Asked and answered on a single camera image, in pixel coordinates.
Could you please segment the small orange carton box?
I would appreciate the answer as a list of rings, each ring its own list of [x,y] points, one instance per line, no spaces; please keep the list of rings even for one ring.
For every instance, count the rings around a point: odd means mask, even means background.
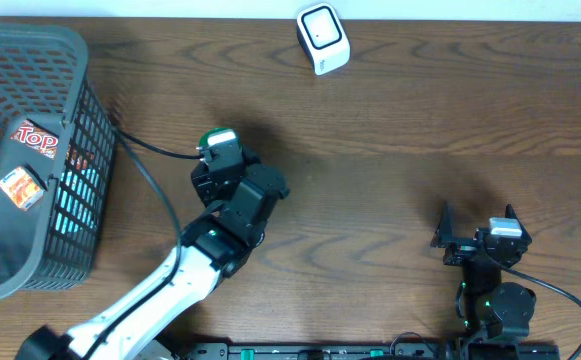
[[[0,180],[0,189],[17,208],[24,211],[30,209],[45,193],[45,190],[22,166],[16,167]]]

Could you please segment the red Top snack bar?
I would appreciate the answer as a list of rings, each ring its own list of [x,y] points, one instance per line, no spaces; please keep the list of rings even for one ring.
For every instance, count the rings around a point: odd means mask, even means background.
[[[10,139],[26,145],[50,159],[54,159],[58,154],[59,137],[29,119],[24,119],[16,127],[10,135]],[[76,149],[68,146],[66,159],[77,170],[85,170],[95,160],[95,154],[88,151],[85,154],[81,154]]]

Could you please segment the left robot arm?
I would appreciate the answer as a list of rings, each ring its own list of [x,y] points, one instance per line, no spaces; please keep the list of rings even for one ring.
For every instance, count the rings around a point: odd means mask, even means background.
[[[58,335],[43,326],[21,359],[133,359],[176,317],[247,262],[265,238],[276,203],[289,194],[282,173],[236,142],[206,145],[191,173],[204,211],[177,233],[164,262],[89,321]]]

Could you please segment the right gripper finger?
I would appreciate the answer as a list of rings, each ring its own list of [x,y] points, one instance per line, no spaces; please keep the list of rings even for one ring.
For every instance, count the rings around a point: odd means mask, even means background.
[[[525,232],[525,228],[521,223],[521,220],[518,218],[513,206],[511,204],[507,204],[505,208],[505,218],[508,219],[511,224],[514,226],[516,231],[523,235]]]
[[[454,235],[451,208],[449,203],[445,202],[442,206],[441,217],[431,239],[430,246],[434,248],[446,248],[453,241]]]

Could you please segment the light blue wipes pack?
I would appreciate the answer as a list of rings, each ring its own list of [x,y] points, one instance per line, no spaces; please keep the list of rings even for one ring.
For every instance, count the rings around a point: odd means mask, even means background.
[[[60,212],[54,225],[59,233],[94,228],[95,190],[99,182],[100,177],[93,169],[68,170],[62,174],[56,192]]]

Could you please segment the green lid jar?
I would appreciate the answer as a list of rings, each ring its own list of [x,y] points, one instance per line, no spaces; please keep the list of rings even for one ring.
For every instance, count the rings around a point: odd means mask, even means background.
[[[231,128],[215,128],[205,133],[199,140],[198,150],[211,148],[220,144],[235,143],[241,146],[240,137],[237,132]]]

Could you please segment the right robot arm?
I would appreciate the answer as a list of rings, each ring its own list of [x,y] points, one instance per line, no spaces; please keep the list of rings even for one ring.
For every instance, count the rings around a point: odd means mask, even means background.
[[[455,298],[465,333],[441,345],[441,359],[519,359],[520,341],[529,335],[536,294],[502,272],[517,264],[532,239],[511,205],[471,237],[454,234],[450,207],[441,217],[430,245],[445,250],[443,263],[462,269]]]

